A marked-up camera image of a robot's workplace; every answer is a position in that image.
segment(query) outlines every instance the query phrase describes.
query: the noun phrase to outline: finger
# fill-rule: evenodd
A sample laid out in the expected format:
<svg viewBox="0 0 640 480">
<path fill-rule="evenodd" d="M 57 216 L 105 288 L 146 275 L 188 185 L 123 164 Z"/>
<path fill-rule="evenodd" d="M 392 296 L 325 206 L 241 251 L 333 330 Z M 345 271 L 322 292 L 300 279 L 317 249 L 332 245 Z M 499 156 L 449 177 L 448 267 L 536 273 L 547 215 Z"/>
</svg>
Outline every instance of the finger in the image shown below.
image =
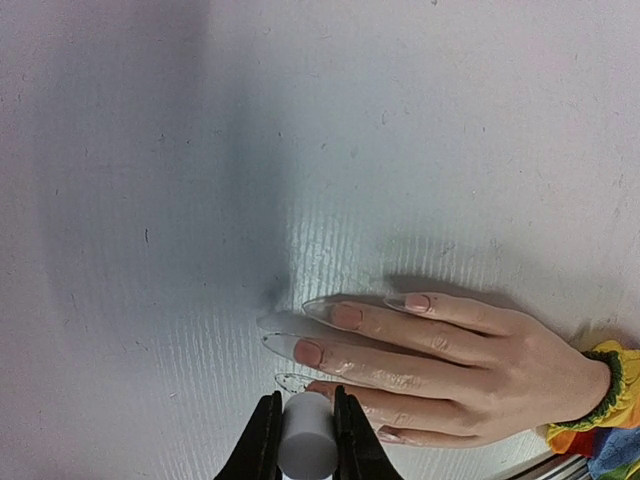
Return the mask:
<svg viewBox="0 0 640 480">
<path fill-rule="evenodd" d="M 433 400 L 396 395 L 382 390 L 316 380 L 308 392 L 317 392 L 334 401 L 336 388 L 344 386 L 354 395 L 367 418 L 376 424 L 402 429 L 428 430 L 451 435 L 471 435 L 479 422 L 459 404 L 450 400 Z"/>
<path fill-rule="evenodd" d="M 487 370 L 322 339 L 297 340 L 293 358 L 359 385 L 460 403 L 477 401 L 478 392 L 488 383 Z"/>
<path fill-rule="evenodd" d="M 490 443 L 479 436 L 457 436 L 424 430 L 398 429 L 384 426 L 377 431 L 378 438 L 385 443 L 432 448 L 473 448 Z"/>
<path fill-rule="evenodd" d="M 385 303 L 401 312 L 423 318 L 444 320 L 460 327 L 490 335 L 509 336 L 530 318 L 515 310 L 493 307 L 471 298 L 444 293 L 392 295 Z"/>
<path fill-rule="evenodd" d="M 330 326 L 462 365 L 495 363 L 499 353 L 491 339 L 450 323 L 363 303 L 320 300 L 305 304 L 305 312 Z"/>
</svg>

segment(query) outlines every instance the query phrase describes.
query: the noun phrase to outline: rainbow fabric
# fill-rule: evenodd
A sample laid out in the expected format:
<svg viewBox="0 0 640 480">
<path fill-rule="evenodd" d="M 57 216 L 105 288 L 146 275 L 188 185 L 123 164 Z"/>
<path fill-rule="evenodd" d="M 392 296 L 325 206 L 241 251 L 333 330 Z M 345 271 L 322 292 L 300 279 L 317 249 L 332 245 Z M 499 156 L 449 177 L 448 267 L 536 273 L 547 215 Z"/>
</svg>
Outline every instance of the rainbow fabric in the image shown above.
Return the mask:
<svg viewBox="0 0 640 480">
<path fill-rule="evenodd" d="M 611 389 L 585 418 L 550 425 L 547 443 L 588 457 L 594 480 L 640 480 L 640 351 L 610 340 L 585 355 L 609 365 Z"/>
</svg>

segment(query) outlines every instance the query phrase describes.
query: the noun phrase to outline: wrist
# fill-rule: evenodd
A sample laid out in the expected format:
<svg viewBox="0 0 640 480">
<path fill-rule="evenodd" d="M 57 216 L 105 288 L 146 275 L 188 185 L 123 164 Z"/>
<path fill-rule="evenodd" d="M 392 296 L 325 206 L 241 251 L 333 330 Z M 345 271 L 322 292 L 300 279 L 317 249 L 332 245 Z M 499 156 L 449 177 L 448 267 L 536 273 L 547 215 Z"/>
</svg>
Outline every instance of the wrist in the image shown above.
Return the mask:
<svg viewBox="0 0 640 480">
<path fill-rule="evenodd" d="M 573 420 L 588 417 L 603 402 L 611 389 L 611 369 L 600 360 L 590 360 L 584 375 L 584 389 Z"/>
</svg>

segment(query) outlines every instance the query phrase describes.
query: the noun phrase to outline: pink nail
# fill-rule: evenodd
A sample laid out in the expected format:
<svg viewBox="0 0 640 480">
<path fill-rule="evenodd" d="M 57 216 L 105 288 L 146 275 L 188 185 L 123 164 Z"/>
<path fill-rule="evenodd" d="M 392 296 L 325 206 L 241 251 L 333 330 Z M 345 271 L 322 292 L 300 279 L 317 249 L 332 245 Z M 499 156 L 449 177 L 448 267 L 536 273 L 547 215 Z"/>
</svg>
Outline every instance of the pink nail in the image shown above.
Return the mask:
<svg viewBox="0 0 640 480">
<path fill-rule="evenodd" d="M 308 340 L 299 340 L 293 350 L 296 362 L 311 368 L 318 368 L 322 363 L 322 348 Z"/>
<path fill-rule="evenodd" d="M 357 330 L 362 323 L 362 311 L 351 305 L 338 304 L 333 307 L 331 321 L 336 327 Z"/>
<path fill-rule="evenodd" d="M 396 445 L 404 443 L 403 440 L 395 433 L 392 433 L 392 429 L 389 427 L 382 427 L 377 432 L 378 438 L 385 443 L 393 443 Z"/>
<path fill-rule="evenodd" d="M 322 383 L 317 380 L 313 382 L 311 385 L 309 385 L 306 391 L 319 393 L 320 395 L 328 398 L 329 400 L 332 400 L 332 397 L 333 397 L 333 390 L 331 389 L 331 387 L 326 383 Z"/>
<path fill-rule="evenodd" d="M 412 312 L 425 313 L 431 308 L 431 300 L 426 295 L 411 293 L 405 298 L 404 305 Z"/>
</svg>

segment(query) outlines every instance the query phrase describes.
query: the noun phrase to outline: fingernail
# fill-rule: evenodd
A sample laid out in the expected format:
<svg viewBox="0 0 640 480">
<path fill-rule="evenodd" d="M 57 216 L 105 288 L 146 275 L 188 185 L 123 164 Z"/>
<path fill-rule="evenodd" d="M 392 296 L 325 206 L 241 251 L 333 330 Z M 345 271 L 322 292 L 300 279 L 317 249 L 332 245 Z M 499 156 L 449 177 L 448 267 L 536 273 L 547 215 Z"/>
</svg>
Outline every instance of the fingernail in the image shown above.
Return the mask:
<svg viewBox="0 0 640 480">
<path fill-rule="evenodd" d="M 431 308 L 429 297 L 420 293 L 389 295 L 384 303 L 394 310 L 410 313 L 426 313 Z"/>
<path fill-rule="evenodd" d="M 318 368 L 322 363 L 322 348 L 297 335 L 272 333 L 262 337 L 262 344 L 276 355 L 308 367 Z"/>
<path fill-rule="evenodd" d="M 262 344 L 276 355 L 280 355 L 287 360 L 295 361 L 293 350 L 300 337 L 286 333 L 271 333 L 262 337 Z"/>
<path fill-rule="evenodd" d="M 314 382 L 312 382 L 307 387 L 306 391 L 319 393 L 325 398 L 328 398 L 329 400 L 333 401 L 333 394 L 334 394 L 333 388 L 331 388 L 330 385 L 327 385 L 326 383 L 320 382 L 318 380 L 315 380 Z"/>
<path fill-rule="evenodd" d="M 396 445 L 400 445 L 403 442 L 403 440 L 396 435 L 395 433 L 395 429 L 390 428 L 390 427 L 381 427 L 377 432 L 376 435 L 378 436 L 378 438 L 385 442 L 385 443 L 394 443 Z"/>
<path fill-rule="evenodd" d="M 357 330 L 363 319 L 362 310 L 344 303 L 311 300 L 302 305 L 304 313 L 325 325 L 343 330 Z"/>
<path fill-rule="evenodd" d="M 256 319 L 256 325 L 262 330 L 263 335 L 269 333 L 289 332 L 300 324 L 302 315 L 291 311 L 270 313 Z"/>
<path fill-rule="evenodd" d="M 293 349 L 293 359 L 311 368 L 318 368 L 322 363 L 322 347 L 308 340 L 299 340 Z"/>
<path fill-rule="evenodd" d="M 300 375 L 298 373 L 278 373 L 275 376 L 275 380 L 285 392 L 296 395 L 298 393 L 306 392 L 309 385 L 315 381 L 315 378 Z"/>
</svg>

